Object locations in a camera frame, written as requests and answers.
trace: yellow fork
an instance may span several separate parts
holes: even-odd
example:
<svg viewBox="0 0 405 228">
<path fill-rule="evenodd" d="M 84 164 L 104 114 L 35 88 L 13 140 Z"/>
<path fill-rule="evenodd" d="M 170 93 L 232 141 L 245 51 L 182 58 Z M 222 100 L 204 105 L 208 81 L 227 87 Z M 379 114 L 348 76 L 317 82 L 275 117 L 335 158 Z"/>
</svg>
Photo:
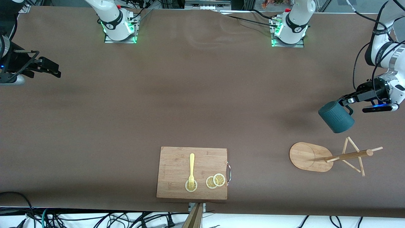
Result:
<svg viewBox="0 0 405 228">
<path fill-rule="evenodd" d="M 188 188 L 193 189 L 194 188 L 194 154 L 190 154 L 190 176 L 188 177 Z"/>
</svg>

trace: table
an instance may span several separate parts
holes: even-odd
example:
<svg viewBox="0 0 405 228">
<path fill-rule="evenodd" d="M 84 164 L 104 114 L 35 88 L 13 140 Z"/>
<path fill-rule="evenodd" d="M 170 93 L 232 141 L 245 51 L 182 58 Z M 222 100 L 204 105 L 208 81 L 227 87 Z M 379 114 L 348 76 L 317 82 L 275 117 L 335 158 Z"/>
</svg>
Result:
<svg viewBox="0 0 405 228">
<path fill-rule="evenodd" d="M 208 210 L 405 217 L 404 110 L 364 114 L 368 104 L 356 104 L 342 134 L 317 114 L 353 91 L 372 22 L 314 14 L 305 48 L 290 49 L 271 47 L 266 26 L 211 11 L 153 10 L 134 45 L 104 44 L 96 20 L 88 8 L 21 15 L 13 41 L 58 63 L 62 78 L 38 73 L 0 89 L 1 191 L 42 207 L 185 211 L 186 200 L 156 198 L 160 147 L 227 148 L 228 200 Z M 356 84 L 372 70 L 360 59 Z M 318 173 L 289 161 L 296 142 L 336 155 L 347 136 L 384 147 L 387 156 L 364 159 L 365 177 L 343 163 Z"/>
</svg>

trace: dark green mug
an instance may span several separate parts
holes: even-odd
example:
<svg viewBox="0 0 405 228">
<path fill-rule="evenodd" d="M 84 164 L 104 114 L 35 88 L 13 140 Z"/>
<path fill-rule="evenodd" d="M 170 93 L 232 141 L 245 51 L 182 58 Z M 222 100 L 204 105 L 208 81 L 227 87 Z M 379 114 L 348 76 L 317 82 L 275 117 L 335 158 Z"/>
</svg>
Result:
<svg viewBox="0 0 405 228">
<path fill-rule="evenodd" d="M 324 105 L 319 109 L 318 114 L 334 133 L 347 131 L 354 124 L 354 119 L 337 101 Z"/>
</svg>

